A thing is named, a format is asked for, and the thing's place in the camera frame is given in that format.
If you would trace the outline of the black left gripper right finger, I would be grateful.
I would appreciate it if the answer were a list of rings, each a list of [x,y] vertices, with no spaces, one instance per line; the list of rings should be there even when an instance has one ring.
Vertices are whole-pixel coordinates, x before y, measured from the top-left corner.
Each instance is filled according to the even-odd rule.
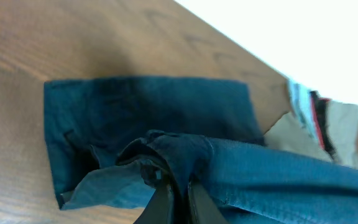
[[[198,181],[188,185],[191,224],[228,224],[205,188]]]

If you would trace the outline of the dark blue denim shorts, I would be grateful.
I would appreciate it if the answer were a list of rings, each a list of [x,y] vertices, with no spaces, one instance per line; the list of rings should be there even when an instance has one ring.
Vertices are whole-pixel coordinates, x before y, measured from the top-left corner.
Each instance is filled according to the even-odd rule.
[[[54,80],[44,126],[61,210],[145,209],[168,183],[173,223],[190,223],[198,181],[228,223],[358,223],[358,170],[267,148],[243,83]]]

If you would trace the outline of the khaki grey shorts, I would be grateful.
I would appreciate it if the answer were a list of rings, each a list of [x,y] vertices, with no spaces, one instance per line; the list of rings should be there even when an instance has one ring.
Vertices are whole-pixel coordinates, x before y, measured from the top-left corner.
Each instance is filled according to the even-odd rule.
[[[312,139],[292,113],[283,115],[265,133],[265,142],[274,149],[358,169],[358,106],[330,101],[326,115],[332,153],[328,153]]]

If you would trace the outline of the light blue garment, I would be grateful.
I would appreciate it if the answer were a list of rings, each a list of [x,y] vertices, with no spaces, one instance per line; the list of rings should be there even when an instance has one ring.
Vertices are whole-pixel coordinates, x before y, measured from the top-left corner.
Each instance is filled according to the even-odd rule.
[[[290,104],[301,127],[305,128],[315,141],[319,141],[311,90],[294,80],[287,81],[287,88]]]

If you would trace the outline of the black red patterned garment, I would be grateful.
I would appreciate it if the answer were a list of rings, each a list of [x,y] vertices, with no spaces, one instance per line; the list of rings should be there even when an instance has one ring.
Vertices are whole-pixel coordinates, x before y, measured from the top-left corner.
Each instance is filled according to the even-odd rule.
[[[316,128],[316,134],[318,137],[319,145],[324,151],[326,151],[329,154],[331,159],[334,160],[336,151],[329,139],[328,126],[327,126],[328,103],[331,100],[329,98],[320,97],[317,91],[311,91],[310,98],[311,98],[313,121]]]

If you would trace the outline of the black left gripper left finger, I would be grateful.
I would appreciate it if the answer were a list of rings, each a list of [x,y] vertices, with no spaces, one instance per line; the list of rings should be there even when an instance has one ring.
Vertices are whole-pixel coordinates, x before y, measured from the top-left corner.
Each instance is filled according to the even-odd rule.
[[[172,224],[175,196],[170,184],[159,184],[134,224]]]

